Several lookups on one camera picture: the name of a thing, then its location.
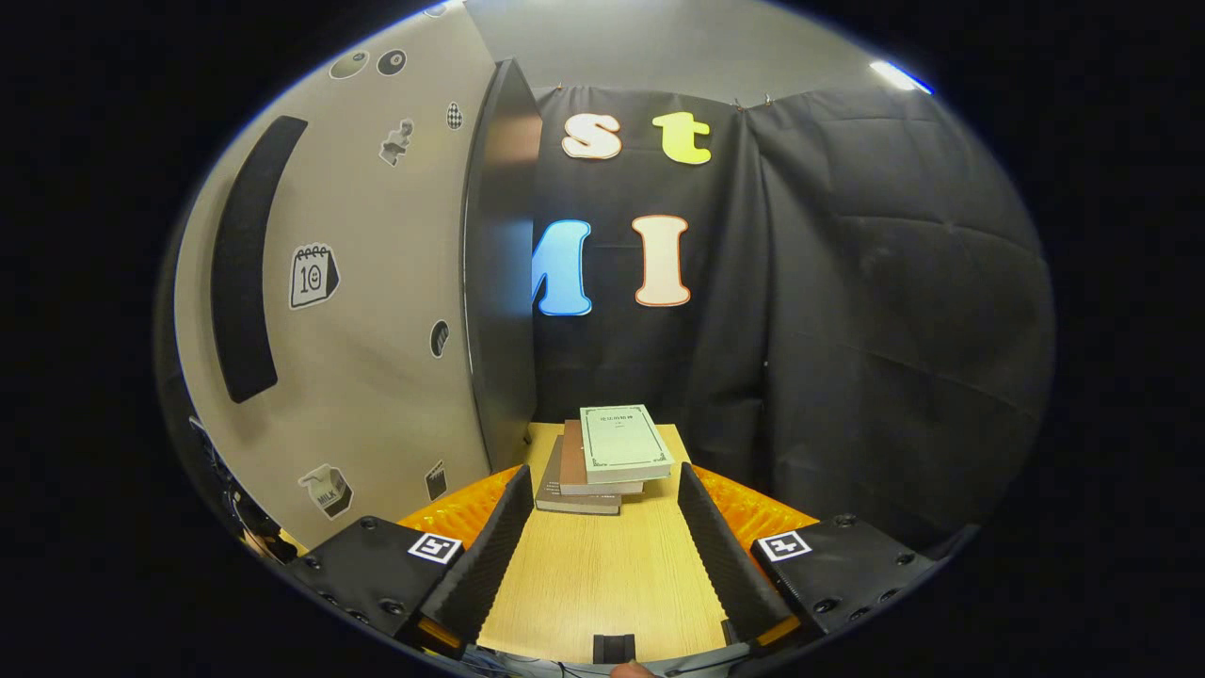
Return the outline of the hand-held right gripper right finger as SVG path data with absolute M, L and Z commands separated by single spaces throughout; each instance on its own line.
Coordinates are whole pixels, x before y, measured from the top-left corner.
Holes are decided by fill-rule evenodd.
M 753 652 L 839 633 L 937 568 L 858 515 L 816 520 L 692 462 L 682 464 L 677 506 L 731 639 Z

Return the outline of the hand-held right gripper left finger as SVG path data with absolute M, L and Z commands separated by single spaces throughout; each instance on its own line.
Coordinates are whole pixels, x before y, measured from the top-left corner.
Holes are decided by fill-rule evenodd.
M 480 637 L 534 507 L 531 472 L 521 464 L 405 525 L 362 515 L 284 568 L 353 625 L 460 660 Z

